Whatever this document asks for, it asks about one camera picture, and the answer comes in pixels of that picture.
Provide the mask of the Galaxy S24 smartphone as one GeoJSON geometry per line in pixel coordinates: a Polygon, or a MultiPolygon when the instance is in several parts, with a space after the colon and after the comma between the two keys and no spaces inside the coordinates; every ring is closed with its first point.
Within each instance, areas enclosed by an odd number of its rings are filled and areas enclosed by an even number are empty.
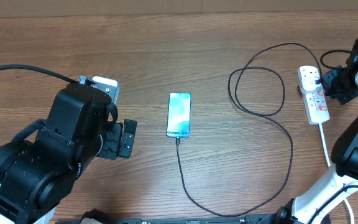
{"type": "Polygon", "coordinates": [[[191,94],[169,94],[167,136],[170,138],[190,137],[191,94]]]}

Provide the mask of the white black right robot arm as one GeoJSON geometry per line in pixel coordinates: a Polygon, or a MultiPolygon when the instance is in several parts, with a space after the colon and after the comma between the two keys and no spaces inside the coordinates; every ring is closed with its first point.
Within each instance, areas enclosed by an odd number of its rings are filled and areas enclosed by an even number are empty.
{"type": "MultiPolygon", "coordinates": [[[[344,105],[358,96],[358,39],[348,53],[346,67],[330,67],[324,75],[312,66],[298,69],[310,124],[321,126],[329,120],[326,98],[344,105]]],[[[329,223],[329,212],[358,191],[358,117],[337,139],[328,161],[328,170],[310,189],[260,222],[329,223]]]]}

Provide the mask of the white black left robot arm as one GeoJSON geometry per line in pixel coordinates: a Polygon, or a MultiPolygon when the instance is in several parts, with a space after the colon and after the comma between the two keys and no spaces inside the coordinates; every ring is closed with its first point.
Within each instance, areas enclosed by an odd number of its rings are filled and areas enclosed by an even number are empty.
{"type": "Polygon", "coordinates": [[[137,123],[118,122],[117,81],[67,78],[48,117],[0,146],[0,223],[48,223],[95,157],[129,158],[137,123]]]}

